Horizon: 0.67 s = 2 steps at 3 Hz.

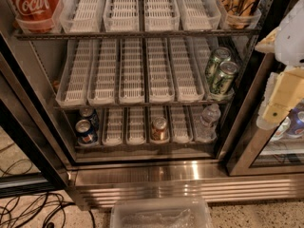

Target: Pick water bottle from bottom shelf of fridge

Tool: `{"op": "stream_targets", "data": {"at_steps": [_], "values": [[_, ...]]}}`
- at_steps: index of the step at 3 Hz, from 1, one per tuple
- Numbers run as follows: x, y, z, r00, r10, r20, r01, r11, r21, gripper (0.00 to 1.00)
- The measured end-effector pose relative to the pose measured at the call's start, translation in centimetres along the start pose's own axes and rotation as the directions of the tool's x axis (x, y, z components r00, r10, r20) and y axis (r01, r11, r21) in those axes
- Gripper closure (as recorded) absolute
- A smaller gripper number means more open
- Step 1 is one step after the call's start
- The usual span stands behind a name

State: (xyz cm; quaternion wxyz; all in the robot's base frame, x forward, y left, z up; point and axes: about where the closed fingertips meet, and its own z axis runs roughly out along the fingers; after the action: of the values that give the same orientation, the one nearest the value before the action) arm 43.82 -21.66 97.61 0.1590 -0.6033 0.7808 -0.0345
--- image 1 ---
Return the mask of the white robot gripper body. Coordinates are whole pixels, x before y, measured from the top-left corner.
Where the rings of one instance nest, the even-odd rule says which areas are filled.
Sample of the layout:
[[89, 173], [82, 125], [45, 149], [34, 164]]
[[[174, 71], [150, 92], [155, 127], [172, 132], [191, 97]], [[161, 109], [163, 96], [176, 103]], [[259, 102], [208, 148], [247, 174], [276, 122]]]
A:
[[275, 58], [293, 67], [304, 67], [304, 0], [298, 0], [277, 27]]

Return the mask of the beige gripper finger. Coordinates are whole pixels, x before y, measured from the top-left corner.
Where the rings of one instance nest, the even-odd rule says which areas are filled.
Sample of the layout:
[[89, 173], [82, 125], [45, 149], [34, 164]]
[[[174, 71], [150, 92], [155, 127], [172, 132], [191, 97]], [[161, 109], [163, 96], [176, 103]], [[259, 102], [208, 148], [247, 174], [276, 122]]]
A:
[[265, 88], [261, 118], [269, 124], [280, 124], [304, 98], [304, 68], [287, 66], [270, 74]]
[[278, 28], [274, 28], [266, 37], [255, 45], [255, 50], [261, 53], [276, 53], [276, 37]]

